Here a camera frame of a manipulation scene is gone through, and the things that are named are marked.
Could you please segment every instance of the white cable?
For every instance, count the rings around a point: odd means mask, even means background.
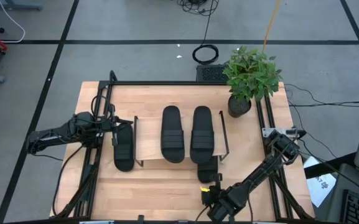
[[[24,36],[26,35],[26,31],[25,31],[25,30],[23,29],[23,27],[20,26],[14,19],[12,19],[12,17],[6,12],[5,7],[4,7],[4,4],[1,2],[1,0],[0,0],[0,5],[1,5],[3,11],[5,12],[6,16],[9,17],[12,22],[14,22],[18,27],[20,27],[20,29],[23,30],[23,36],[22,36],[22,38],[20,38],[20,40],[3,41],[3,43],[19,43],[19,42],[21,42],[21,41],[24,39]]]

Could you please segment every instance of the wooden tabletop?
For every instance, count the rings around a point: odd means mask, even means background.
[[[90,111],[90,103],[96,95],[98,82],[84,82],[78,97],[76,113]],[[211,109],[213,119],[223,111],[230,154],[219,164],[223,175],[222,187],[227,188],[241,182],[264,159],[261,131],[255,102],[250,111],[240,118],[232,118],[227,113],[230,93],[228,86],[183,86],[183,85],[117,85],[113,87],[111,102],[116,107],[116,115],[122,119],[139,118],[137,132],[138,158],[147,158],[144,167],[137,164],[131,172],[120,172],[114,166],[111,133],[105,134],[100,171],[96,185],[92,219],[95,220],[137,220],[145,215],[146,220],[195,220],[204,208],[200,199],[201,184],[197,179],[197,166],[190,158],[180,164],[171,164],[161,158],[160,128],[162,110],[169,105],[178,106],[185,131],[185,144],[190,143],[191,120],[197,106]],[[274,120],[277,127],[292,127],[292,119],[287,104],[284,85],[271,98]],[[268,116],[262,101],[266,126]],[[221,153],[223,136],[221,124],[214,123],[216,153]],[[67,146],[65,159],[79,144]],[[61,211],[78,188],[85,150],[80,151],[67,164],[60,182],[56,208]],[[305,179],[301,158],[284,168],[287,185],[293,196],[305,211],[314,216],[312,203]],[[286,216],[282,195],[277,188],[281,204],[281,215]],[[269,182],[265,180],[252,191],[251,206],[254,220],[274,221]],[[199,220],[208,220],[204,213]],[[250,212],[246,206],[236,216],[236,221],[249,221]]]

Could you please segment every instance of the concrete floor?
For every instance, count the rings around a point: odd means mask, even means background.
[[[73,0],[40,2],[38,11],[9,11],[26,29],[25,40],[56,40],[49,44],[9,45],[0,62],[0,205],[29,129],[47,74],[62,36]],[[210,21],[207,39],[263,40],[275,0],[221,1]],[[359,1],[347,0],[359,27]],[[79,0],[67,40],[181,40],[202,39],[207,18],[183,12],[175,1]],[[21,31],[0,10],[1,39],[18,39]],[[359,100],[359,45],[340,0],[283,0],[277,12],[271,40],[354,40],[353,45],[268,45],[283,69],[285,83],[310,90],[321,101]],[[217,45],[227,61],[239,44]],[[110,45],[66,44],[56,70],[37,129],[66,122],[75,110],[81,82],[106,80],[113,69],[119,80],[195,80],[197,44]],[[261,45],[252,45],[261,49]],[[201,59],[211,57],[208,50]],[[311,104],[310,96],[288,88],[294,104]],[[300,126],[295,111],[294,124]],[[359,108],[300,108],[305,129],[324,142],[336,156],[354,152],[359,140]],[[332,155],[321,144],[305,138],[308,148],[323,159]],[[44,151],[63,157],[65,146]],[[61,162],[28,156],[5,222],[49,216]],[[322,208],[317,210],[323,217]]]

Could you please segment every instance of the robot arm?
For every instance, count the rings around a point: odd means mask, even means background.
[[[299,155],[299,146],[277,131],[266,138],[265,144],[271,149],[271,153],[244,181],[235,183],[226,190],[221,190],[220,184],[217,184],[210,186],[208,192],[202,192],[203,204],[210,207],[207,215],[213,223],[221,223],[227,215],[234,221],[234,216],[246,206],[249,194],[283,165],[292,164]]]
[[[114,106],[112,106],[111,116],[101,118],[96,121],[94,116],[89,112],[81,112],[73,115],[59,128],[52,128],[43,131],[34,131],[26,139],[26,149],[29,154],[35,154],[43,151],[46,147],[81,142],[83,144],[93,143],[96,137],[105,132],[113,132],[113,145],[117,140],[116,123],[132,124],[132,121],[126,121],[114,116]]]

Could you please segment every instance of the plant pot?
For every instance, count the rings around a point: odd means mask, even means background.
[[[230,96],[228,100],[228,112],[229,115],[238,118],[241,115],[247,113],[251,109],[251,102],[246,98],[236,99],[234,96]]]

